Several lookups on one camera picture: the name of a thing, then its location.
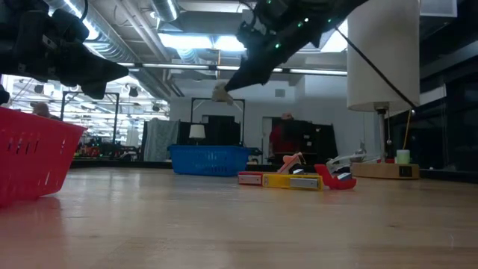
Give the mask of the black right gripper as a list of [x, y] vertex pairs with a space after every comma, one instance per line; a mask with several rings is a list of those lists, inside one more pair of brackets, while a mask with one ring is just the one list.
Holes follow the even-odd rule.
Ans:
[[257, 16], [242, 22], [236, 38], [246, 49], [240, 68], [226, 83], [225, 90], [266, 84], [273, 69], [288, 61], [310, 42], [310, 16], [299, 15], [266, 22]]

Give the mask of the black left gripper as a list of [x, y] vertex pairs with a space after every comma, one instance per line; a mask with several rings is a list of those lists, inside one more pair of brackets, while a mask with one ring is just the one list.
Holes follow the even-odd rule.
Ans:
[[79, 85], [86, 96], [104, 99], [107, 83], [127, 76], [128, 68], [93, 54], [83, 45], [88, 36], [65, 10], [16, 9], [1, 24], [1, 73]]

